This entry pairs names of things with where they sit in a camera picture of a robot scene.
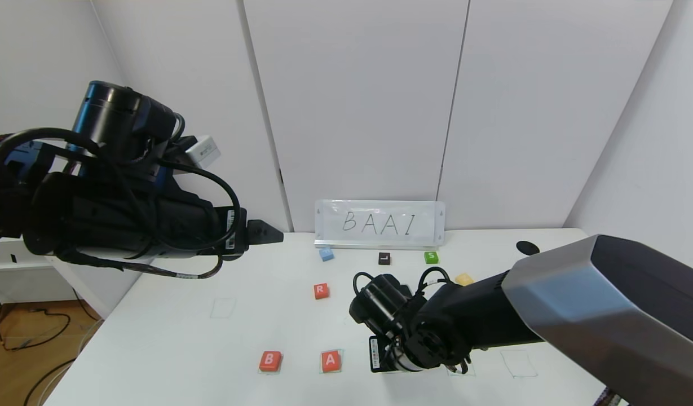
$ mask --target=wooden floor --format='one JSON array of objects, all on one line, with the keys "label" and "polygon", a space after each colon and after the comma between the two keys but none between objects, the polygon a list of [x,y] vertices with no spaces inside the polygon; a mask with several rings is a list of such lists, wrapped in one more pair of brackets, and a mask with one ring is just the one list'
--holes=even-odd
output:
[{"label": "wooden floor", "polygon": [[[21,406],[28,391],[38,379],[56,365],[75,358],[84,337],[87,342],[99,327],[96,326],[86,337],[86,332],[96,321],[84,313],[77,301],[19,303],[1,321],[1,333],[3,333],[6,347],[19,347],[27,339],[32,340],[31,344],[42,342],[52,337],[65,325],[65,317],[31,312],[36,308],[46,308],[49,313],[68,314],[71,318],[70,325],[57,338],[38,347],[6,351],[0,343],[0,406]],[[98,314],[87,304],[86,308],[90,314],[98,317]],[[36,388],[31,395],[29,406],[37,405],[45,386],[56,373],[50,375]],[[55,388],[55,383],[51,386],[49,393]]]}]

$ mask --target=green letter block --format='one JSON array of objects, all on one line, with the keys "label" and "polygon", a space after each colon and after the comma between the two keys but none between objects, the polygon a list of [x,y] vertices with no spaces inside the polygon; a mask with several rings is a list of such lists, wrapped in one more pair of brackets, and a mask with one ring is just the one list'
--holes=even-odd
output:
[{"label": "green letter block", "polygon": [[424,259],[427,264],[439,264],[439,255],[436,254],[436,251],[425,252]]}]

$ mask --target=whiteboard sign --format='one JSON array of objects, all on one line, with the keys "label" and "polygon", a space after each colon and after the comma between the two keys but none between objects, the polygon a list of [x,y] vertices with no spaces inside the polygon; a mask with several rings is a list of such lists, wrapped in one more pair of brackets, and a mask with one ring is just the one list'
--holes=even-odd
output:
[{"label": "whiteboard sign", "polygon": [[318,200],[317,247],[423,249],[444,244],[441,201]]}]

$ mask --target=white wall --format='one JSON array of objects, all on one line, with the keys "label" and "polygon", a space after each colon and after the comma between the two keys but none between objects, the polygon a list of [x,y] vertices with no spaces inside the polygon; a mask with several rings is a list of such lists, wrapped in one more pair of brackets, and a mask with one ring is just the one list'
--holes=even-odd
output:
[{"label": "white wall", "polygon": [[645,242],[693,267],[693,0],[674,0],[566,225]]},{"label": "white wall", "polygon": [[562,226],[670,3],[471,0],[439,185],[447,228]]},{"label": "white wall", "polygon": [[[210,135],[222,156],[207,169],[228,182],[249,213],[282,231],[289,219],[255,67],[234,0],[95,0],[128,85],[186,118],[186,135]],[[215,183],[179,185],[228,205]]]},{"label": "white wall", "polygon": [[90,2],[0,0],[0,134],[70,129],[91,80],[122,82]]},{"label": "white wall", "polygon": [[319,198],[436,198],[466,11],[467,0],[246,2],[296,231],[313,231]]}]

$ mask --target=yellow block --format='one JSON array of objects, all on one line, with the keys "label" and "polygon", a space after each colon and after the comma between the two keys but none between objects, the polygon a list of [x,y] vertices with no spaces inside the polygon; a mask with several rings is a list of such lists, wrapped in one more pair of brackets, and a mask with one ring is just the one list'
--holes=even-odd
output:
[{"label": "yellow block", "polygon": [[474,283],[472,277],[470,277],[466,273],[463,273],[462,275],[455,277],[454,281],[462,286],[471,285],[472,283]]}]

